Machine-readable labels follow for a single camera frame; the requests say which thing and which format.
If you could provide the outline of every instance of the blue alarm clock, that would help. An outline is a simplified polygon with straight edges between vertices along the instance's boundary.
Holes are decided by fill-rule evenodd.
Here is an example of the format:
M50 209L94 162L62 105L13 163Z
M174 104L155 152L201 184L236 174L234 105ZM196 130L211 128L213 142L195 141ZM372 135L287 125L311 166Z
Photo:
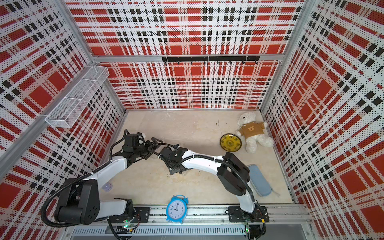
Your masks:
M183 220L187 216L187 204L187 197L183 195L173 196L167 206L167 221L183 224Z

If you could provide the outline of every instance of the teddy bear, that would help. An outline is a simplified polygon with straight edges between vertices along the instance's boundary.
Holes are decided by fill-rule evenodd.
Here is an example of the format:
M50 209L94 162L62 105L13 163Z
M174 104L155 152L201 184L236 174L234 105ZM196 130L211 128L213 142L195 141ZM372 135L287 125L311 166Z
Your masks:
M237 136L244 136L246 147L245 150L249 153L255 153L257 149L256 142L259 142L264 147L272 147L273 139L264 134L263 129L267 127L266 122L256 122L256 113L243 113L237 120L240 129L236 132Z

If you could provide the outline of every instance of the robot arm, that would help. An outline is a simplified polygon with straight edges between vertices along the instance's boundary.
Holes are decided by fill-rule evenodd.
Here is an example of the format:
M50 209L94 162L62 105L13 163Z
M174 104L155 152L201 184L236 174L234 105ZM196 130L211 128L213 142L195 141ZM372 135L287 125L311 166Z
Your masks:
M188 169L198 169L217 175L225 189L236 195L240 202L240 208L248 213L254 212L255 204L251 198L251 194L246 190L244 184L232 171L229 171L226 166L215 161L224 161L225 159L230 160L235 169L240 173L243 179L247 182L248 186L252 189L252 192L256 192L253 188L253 184L251 184L249 169L234 154L227 152L225 156L208 156L195 153L182 147L179 147L174 151L172 151L169 147L165 147L162 149L160 154L164 157L163 161L169 168L171 175ZM213 158L214 161L199 156Z
M67 179L64 182L64 185L73 184L60 192L55 211L56 221L87 225L111 215L132 215L132 201L130 204L127 204L128 199L100 201L99 189L116 174L138 161L138 157L141 157L139 160L147 159L152 153L164 161L170 174L199 169L217 175L225 189L236 195L244 211L244 219L251 222L255 220L257 202L253 192L256 191L250 180L249 169L234 154L227 152L224 156L207 156L179 147L178 144L164 144L168 146L157 153L155 150L163 144L162 141L152 138L152 142L144 142L141 133L130 134L127 130L119 142L122 140L125 140L122 151L114 154L108 165L81 181Z

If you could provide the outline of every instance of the marble floor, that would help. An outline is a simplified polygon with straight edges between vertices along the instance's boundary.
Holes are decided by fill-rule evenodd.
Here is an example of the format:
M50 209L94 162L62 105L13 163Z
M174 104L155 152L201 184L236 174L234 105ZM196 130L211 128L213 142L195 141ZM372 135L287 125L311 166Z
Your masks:
M247 111L130 111L121 136L128 129L130 133L145 133L146 140L156 137L201 154L225 155L219 139L225 133L235 133L237 119L244 112ZM262 122L260 112L256 112L257 121ZM121 146L122 143L117 145L114 152ZM243 143L234 154L245 165L256 164L275 191L266 197L255 193L259 203L293 203L273 148L258 145L257 152L250 154ZM166 165L155 155L131 165L110 183L113 187L109 192L100 191L102 200L125 198L134 204L168 204L173 195L181 194L189 198L190 204L238 203L216 175L196 169L169 175Z

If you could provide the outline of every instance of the wire mesh basket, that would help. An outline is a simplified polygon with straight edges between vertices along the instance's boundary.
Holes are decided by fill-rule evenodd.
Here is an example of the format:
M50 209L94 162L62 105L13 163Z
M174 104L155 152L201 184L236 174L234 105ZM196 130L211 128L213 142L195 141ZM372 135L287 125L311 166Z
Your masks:
M108 76L106 67L92 66L45 121L52 127L71 128Z

